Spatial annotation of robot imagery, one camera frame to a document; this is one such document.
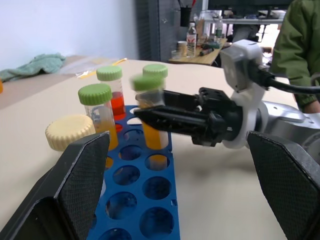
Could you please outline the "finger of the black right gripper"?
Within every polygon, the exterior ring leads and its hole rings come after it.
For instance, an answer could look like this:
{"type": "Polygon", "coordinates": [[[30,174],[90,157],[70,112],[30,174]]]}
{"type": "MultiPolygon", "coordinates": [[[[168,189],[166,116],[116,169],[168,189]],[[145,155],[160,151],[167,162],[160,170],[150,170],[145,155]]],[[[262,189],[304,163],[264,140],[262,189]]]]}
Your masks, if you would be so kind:
{"type": "Polygon", "coordinates": [[[164,132],[188,136],[205,136],[211,133],[209,117],[197,111],[169,106],[155,106],[135,110],[135,117],[148,126],[164,132]]]}
{"type": "Polygon", "coordinates": [[[164,103],[166,106],[180,108],[190,112],[200,112],[199,95],[189,95],[170,90],[164,90],[164,103]]]}

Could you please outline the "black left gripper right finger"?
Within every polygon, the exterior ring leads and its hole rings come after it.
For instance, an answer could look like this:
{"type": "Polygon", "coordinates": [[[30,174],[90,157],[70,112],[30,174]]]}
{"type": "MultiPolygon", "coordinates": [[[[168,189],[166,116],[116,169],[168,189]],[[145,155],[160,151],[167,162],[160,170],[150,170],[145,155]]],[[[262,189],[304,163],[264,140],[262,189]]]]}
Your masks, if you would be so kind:
{"type": "Polygon", "coordinates": [[[287,240],[320,240],[320,164],[299,144],[257,131],[246,141],[261,190],[287,240]]]}

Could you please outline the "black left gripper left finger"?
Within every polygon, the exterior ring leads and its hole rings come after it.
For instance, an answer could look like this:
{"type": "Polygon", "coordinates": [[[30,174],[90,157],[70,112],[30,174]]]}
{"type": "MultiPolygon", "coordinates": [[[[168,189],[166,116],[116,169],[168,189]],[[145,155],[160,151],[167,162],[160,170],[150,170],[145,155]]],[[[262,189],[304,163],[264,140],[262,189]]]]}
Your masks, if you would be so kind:
{"type": "Polygon", "coordinates": [[[0,231],[0,240],[86,240],[100,199],[109,132],[68,145],[0,231]]]}

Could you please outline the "green-capped yellow liquid test tube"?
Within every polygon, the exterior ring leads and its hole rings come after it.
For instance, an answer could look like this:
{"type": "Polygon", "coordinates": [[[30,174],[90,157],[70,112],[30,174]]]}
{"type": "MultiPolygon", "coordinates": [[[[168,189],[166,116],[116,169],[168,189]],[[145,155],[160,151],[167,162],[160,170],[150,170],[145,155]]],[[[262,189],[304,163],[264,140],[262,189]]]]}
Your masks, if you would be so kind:
{"type": "Polygon", "coordinates": [[[115,149],[119,142],[112,110],[112,91],[109,85],[95,83],[78,90],[78,98],[84,106],[86,114],[91,118],[95,132],[109,132],[109,147],[115,149]]]}
{"type": "MultiPolygon", "coordinates": [[[[135,91],[135,99],[140,109],[163,106],[165,79],[160,76],[135,75],[131,79],[131,87],[135,91]]],[[[142,123],[145,142],[152,150],[161,150],[168,146],[168,134],[142,123]]]]}

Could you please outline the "green-capped red liquid test tube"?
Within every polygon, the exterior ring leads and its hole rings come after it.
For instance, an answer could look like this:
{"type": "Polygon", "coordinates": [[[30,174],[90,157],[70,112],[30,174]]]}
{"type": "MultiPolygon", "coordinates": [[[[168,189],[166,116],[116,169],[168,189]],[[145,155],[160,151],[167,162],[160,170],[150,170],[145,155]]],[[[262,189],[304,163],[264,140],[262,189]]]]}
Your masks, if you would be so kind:
{"type": "Polygon", "coordinates": [[[103,66],[96,70],[97,79],[107,84],[112,93],[111,106],[113,116],[116,121],[122,120],[126,116],[125,101],[122,88],[123,72],[117,65],[103,66]]]}

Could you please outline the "cream-capped test tube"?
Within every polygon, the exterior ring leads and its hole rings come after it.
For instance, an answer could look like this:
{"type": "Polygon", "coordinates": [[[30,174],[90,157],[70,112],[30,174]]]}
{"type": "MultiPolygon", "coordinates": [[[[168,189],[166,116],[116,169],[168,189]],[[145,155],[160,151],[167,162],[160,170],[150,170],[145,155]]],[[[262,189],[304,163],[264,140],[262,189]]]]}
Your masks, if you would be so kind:
{"type": "Polygon", "coordinates": [[[60,152],[63,152],[69,144],[95,133],[91,118],[81,114],[61,117],[45,129],[50,148],[60,152]]]}

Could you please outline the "blue test tube rack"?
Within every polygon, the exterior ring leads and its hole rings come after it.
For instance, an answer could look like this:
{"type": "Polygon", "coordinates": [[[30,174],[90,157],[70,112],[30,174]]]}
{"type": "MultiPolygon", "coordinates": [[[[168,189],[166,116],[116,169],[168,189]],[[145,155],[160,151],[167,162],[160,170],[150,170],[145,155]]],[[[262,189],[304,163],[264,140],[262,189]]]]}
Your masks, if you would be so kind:
{"type": "Polygon", "coordinates": [[[125,108],[87,240],[181,240],[172,144],[148,148],[136,107],[125,108]]]}

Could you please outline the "person's bare hand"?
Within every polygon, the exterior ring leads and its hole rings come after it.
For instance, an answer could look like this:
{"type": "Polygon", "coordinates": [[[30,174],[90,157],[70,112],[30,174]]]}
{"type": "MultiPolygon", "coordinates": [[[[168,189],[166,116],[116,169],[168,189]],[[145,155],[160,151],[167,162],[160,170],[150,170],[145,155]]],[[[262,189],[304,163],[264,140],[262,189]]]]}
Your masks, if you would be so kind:
{"type": "Polygon", "coordinates": [[[313,102],[306,104],[303,108],[303,111],[306,114],[320,113],[320,102],[318,100],[315,100],[313,102]]]}

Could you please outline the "wooden desk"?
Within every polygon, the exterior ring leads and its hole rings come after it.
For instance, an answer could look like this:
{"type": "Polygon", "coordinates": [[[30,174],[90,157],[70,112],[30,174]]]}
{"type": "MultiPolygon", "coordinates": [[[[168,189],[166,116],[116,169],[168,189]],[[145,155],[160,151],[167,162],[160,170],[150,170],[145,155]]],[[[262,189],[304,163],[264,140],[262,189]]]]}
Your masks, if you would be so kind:
{"type": "Polygon", "coordinates": [[[200,52],[202,49],[197,47],[195,51],[196,56],[194,57],[184,56],[177,59],[170,58],[168,62],[171,64],[196,64],[196,65],[211,66],[215,62],[216,58],[218,57],[220,51],[223,49],[226,42],[227,42],[227,39],[223,38],[220,42],[221,43],[220,48],[215,49],[214,51],[212,51],[207,55],[200,56],[200,52]]]}

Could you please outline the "clear jar with lid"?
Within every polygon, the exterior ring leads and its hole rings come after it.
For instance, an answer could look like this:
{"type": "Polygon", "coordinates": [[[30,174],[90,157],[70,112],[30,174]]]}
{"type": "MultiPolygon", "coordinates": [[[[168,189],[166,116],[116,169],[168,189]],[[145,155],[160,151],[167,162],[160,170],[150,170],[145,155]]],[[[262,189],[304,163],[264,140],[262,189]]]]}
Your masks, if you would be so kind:
{"type": "Polygon", "coordinates": [[[188,43],[187,41],[180,40],[177,42],[177,48],[181,57],[187,57],[188,55],[188,43]]]}

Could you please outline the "clear water bottle red label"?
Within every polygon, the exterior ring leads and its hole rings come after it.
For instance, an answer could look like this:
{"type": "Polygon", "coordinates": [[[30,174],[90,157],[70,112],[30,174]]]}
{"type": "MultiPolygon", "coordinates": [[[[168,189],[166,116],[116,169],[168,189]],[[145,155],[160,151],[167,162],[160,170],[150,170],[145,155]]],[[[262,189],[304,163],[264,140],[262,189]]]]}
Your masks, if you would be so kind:
{"type": "Polygon", "coordinates": [[[197,47],[197,32],[196,32],[196,24],[191,22],[189,24],[189,29],[186,34],[186,42],[187,42],[187,57],[192,58],[196,55],[196,47],[197,47]]]}

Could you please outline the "clear bottle green label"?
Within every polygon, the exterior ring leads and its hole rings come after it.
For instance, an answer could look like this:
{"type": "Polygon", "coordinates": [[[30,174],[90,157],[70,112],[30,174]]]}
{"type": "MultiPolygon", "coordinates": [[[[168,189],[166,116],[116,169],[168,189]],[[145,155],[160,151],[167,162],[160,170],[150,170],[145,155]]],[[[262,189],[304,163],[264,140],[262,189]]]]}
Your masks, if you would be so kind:
{"type": "Polygon", "coordinates": [[[219,43],[222,39],[222,32],[223,32],[223,17],[219,16],[216,23],[215,23],[215,41],[219,43]]]}

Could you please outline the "black hanging cup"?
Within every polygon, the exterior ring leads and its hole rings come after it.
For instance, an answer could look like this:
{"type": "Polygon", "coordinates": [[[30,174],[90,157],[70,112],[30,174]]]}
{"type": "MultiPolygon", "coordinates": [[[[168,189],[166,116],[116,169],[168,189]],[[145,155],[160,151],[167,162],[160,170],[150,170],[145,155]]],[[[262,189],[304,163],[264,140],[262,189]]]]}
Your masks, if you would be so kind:
{"type": "Polygon", "coordinates": [[[188,27],[191,17],[191,7],[180,7],[180,26],[181,27],[188,27]]]}

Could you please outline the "clear plastic bag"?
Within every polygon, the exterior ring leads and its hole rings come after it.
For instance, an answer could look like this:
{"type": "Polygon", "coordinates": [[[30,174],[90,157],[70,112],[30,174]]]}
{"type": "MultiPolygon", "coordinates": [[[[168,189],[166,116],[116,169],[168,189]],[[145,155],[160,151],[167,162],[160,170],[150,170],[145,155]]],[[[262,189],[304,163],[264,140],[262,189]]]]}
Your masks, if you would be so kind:
{"type": "Polygon", "coordinates": [[[105,58],[100,56],[82,56],[79,59],[68,59],[57,72],[61,75],[72,75],[83,79],[96,74],[96,70],[105,66],[117,66],[128,58],[105,58]]]}

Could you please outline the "person in green jacket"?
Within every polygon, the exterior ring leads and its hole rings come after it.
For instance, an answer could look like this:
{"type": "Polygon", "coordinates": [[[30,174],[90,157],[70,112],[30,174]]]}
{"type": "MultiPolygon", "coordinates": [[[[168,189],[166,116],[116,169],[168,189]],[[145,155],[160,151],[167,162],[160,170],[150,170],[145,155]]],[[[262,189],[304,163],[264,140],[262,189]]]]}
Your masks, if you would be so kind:
{"type": "Polygon", "coordinates": [[[291,85],[310,87],[320,73],[320,0],[293,0],[273,48],[270,71],[291,85]]]}

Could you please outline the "green towel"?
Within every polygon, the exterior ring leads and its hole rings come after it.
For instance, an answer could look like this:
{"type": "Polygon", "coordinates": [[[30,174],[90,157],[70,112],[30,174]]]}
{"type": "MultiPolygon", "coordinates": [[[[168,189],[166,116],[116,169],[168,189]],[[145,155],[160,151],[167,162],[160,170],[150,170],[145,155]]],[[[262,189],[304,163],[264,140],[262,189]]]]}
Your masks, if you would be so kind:
{"type": "Polygon", "coordinates": [[[4,83],[37,76],[39,74],[53,74],[61,69],[65,61],[66,57],[60,53],[40,54],[22,66],[1,70],[0,79],[4,83]]]}

